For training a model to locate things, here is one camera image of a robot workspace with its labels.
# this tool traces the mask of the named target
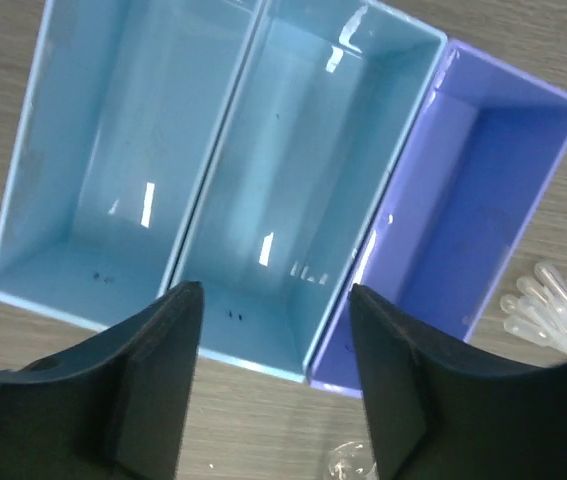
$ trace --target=container inner wall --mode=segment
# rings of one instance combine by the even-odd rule
[[[338,31],[359,15],[360,3],[348,5]],[[384,10],[365,15],[382,31],[391,25],[377,16],[399,23]],[[205,354],[294,379],[440,47],[432,35],[412,34],[374,44],[368,56],[302,20],[270,18],[258,39],[176,276],[206,290]]]
[[[103,326],[157,295],[254,2],[56,2],[0,289]]]

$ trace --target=plastic container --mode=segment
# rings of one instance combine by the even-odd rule
[[[0,301],[102,330],[163,293],[264,4],[48,0]]]
[[[174,277],[201,354],[304,380],[444,44],[380,2],[270,4]]]
[[[567,93],[451,41],[310,369],[360,396],[357,281],[467,340],[567,150]]]

